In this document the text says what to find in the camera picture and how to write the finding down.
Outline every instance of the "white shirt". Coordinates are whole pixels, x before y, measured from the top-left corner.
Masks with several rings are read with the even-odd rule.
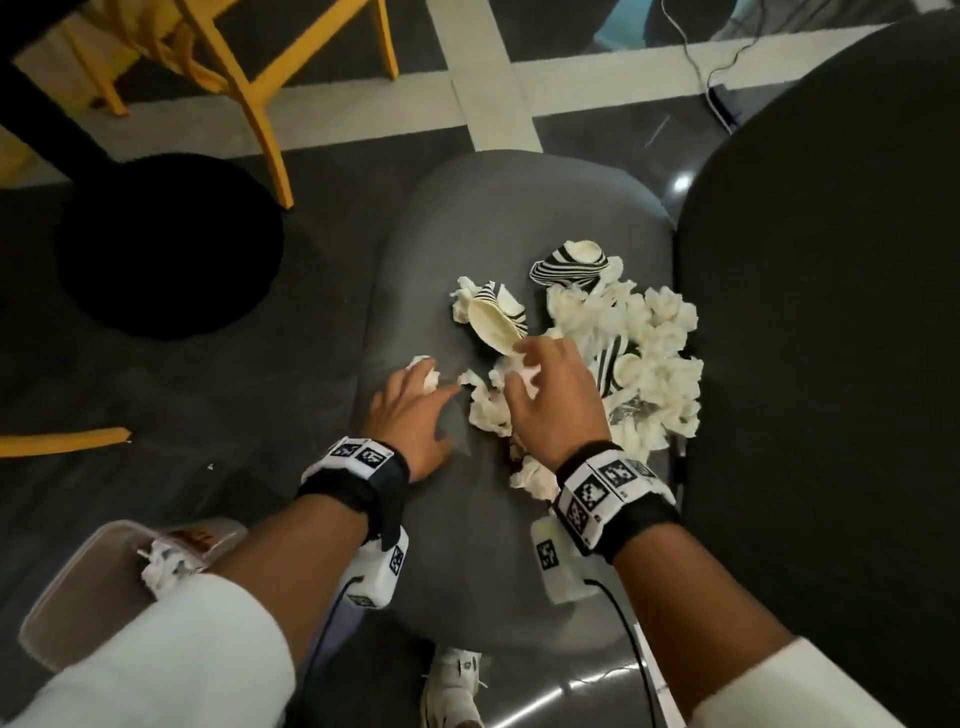
[[[274,728],[296,675],[273,617],[213,574],[187,580],[37,694],[13,728]],[[902,728],[796,640],[707,698],[697,728]]]

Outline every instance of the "white cable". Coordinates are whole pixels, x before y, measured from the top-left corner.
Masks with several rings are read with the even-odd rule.
[[[727,63],[727,65],[721,65],[717,68],[714,68],[707,74],[707,79],[704,80],[704,72],[700,69],[700,65],[693,59],[690,55],[689,40],[687,40],[686,33],[684,29],[680,27],[680,23],[673,19],[673,15],[666,11],[666,0],[660,0],[660,10],[663,12],[663,16],[669,21],[670,25],[673,26],[674,30],[680,34],[680,38],[684,42],[684,55],[686,59],[690,62],[690,65],[693,66],[693,70],[697,72],[697,80],[700,82],[700,92],[704,95],[704,98],[707,99],[707,106],[710,107],[710,110],[713,111],[713,115],[717,117],[717,121],[720,122],[728,134],[733,134],[733,127],[727,123],[727,120],[723,117],[723,114],[720,113],[720,110],[713,104],[713,100],[710,98],[710,81],[713,78],[713,74],[719,71],[728,71],[733,68],[733,65],[736,63],[737,59],[740,58],[740,54],[749,48],[753,48],[756,43],[760,40],[760,31],[762,30],[764,16],[766,15],[766,7],[764,5],[764,0],[760,0],[760,18],[756,24],[756,34],[751,38],[750,42],[744,46],[741,46],[735,54],[733,54],[733,59]]]

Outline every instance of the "white electronic device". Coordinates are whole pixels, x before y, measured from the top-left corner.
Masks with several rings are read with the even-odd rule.
[[[347,587],[347,598],[358,607],[367,609],[383,609],[390,604],[409,545],[410,539],[401,526],[400,539],[393,548],[384,551],[379,540],[360,546],[344,579],[362,578]]]
[[[594,577],[589,560],[597,557],[580,553],[553,513],[533,522],[530,537],[550,601],[564,604],[599,594],[599,589],[584,583],[585,578]]]

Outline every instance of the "black pole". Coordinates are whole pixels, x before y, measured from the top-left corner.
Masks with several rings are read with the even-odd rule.
[[[0,61],[0,89],[0,126],[68,178],[80,182],[112,166],[107,152],[12,61]]]

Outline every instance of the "person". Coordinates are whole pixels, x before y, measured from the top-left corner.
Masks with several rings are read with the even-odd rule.
[[[602,470],[619,453],[603,403],[570,341],[530,337],[516,348],[540,372],[533,399],[518,375],[508,377],[515,433],[565,491],[577,473]],[[294,692],[295,666],[354,552],[397,527],[406,483],[450,454],[435,430],[459,388],[425,394],[433,364],[426,359],[390,376],[373,398],[367,439],[345,439],[325,457],[337,468],[322,460],[309,470],[285,511],[51,680],[12,725],[275,726]],[[350,456],[357,443],[372,443],[373,452],[359,466]],[[341,467],[344,458],[356,473]],[[382,473],[393,475],[378,482]],[[624,499],[593,550],[622,581],[685,719],[706,728],[900,725],[748,594],[661,496]],[[573,521],[567,525],[577,533]],[[438,650],[422,699],[424,725],[480,728],[477,658]]]

